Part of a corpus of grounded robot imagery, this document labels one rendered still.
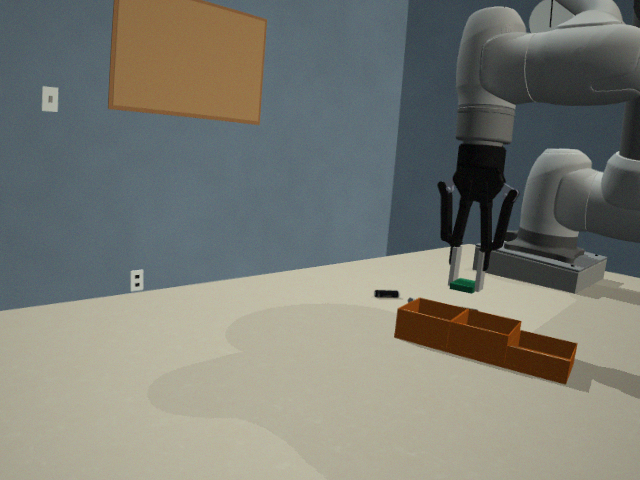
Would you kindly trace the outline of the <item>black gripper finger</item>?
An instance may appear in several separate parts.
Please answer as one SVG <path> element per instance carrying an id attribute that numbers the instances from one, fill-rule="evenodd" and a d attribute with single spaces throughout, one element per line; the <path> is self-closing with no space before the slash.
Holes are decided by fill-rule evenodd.
<path id="1" fill-rule="evenodd" d="M 497 250 L 503 246 L 505 235 L 507 232 L 512 207 L 520 192 L 504 183 L 501 188 L 503 190 L 502 197 L 504 199 L 500 216 L 492 242 L 492 206 L 493 200 L 488 202 L 488 183 L 480 182 L 480 209 L 481 209 L 481 248 L 478 256 L 477 272 L 475 279 L 474 291 L 479 292 L 483 289 L 485 271 L 489 267 L 490 252 Z"/>
<path id="2" fill-rule="evenodd" d="M 454 191 L 453 178 L 447 181 L 438 182 L 438 189 L 441 195 L 441 240 L 450 244 L 450 272 L 448 286 L 450 283 L 458 279 L 463 236 L 472 206 L 472 202 L 468 202 L 472 181 L 465 180 L 463 183 L 462 194 L 459 202 L 459 210 L 452 234 L 452 192 Z"/>

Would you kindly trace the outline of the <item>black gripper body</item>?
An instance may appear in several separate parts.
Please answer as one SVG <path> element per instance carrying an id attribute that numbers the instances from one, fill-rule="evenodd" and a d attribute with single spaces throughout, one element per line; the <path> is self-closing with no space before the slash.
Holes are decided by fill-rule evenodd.
<path id="1" fill-rule="evenodd" d="M 505 157 L 506 150 L 503 146 L 460 144 L 457 169 L 453 175 L 453 182 L 460 195 L 464 181 L 471 180 L 472 187 L 468 201 L 480 203 L 479 184 L 485 181 L 488 183 L 488 202 L 492 201 L 502 190 L 504 183 L 506 184 Z"/>

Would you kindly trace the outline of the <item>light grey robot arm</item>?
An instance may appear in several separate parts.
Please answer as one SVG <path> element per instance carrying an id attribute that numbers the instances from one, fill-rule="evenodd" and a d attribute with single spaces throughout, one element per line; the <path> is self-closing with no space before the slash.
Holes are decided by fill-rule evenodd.
<path id="1" fill-rule="evenodd" d="M 640 243 L 640 0 L 632 25 L 623 25 L 613 0 L 555 1 L 575 16 L 548 32 L 523 33 L 508 7 L 469 17 L 457 61 L 455 138 L 510 144 L 518 104 L 625 102 L 620 149 L 604 173 L 579 150 L 546 149 L 528 176 L 519 230 L 506 232 L 505 249 L 574 263 L 585 252 L 579 232 Z"/>

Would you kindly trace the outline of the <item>brown rack of bins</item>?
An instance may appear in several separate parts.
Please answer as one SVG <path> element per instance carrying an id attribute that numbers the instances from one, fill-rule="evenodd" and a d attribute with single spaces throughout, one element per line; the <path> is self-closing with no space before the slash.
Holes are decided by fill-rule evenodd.
<path id="1" fill-rule="evenodd" d="M 394 338 L 566 385 L 578 343 L 520 330 L 521 322 L 418 298 L 398 308 Z"/>

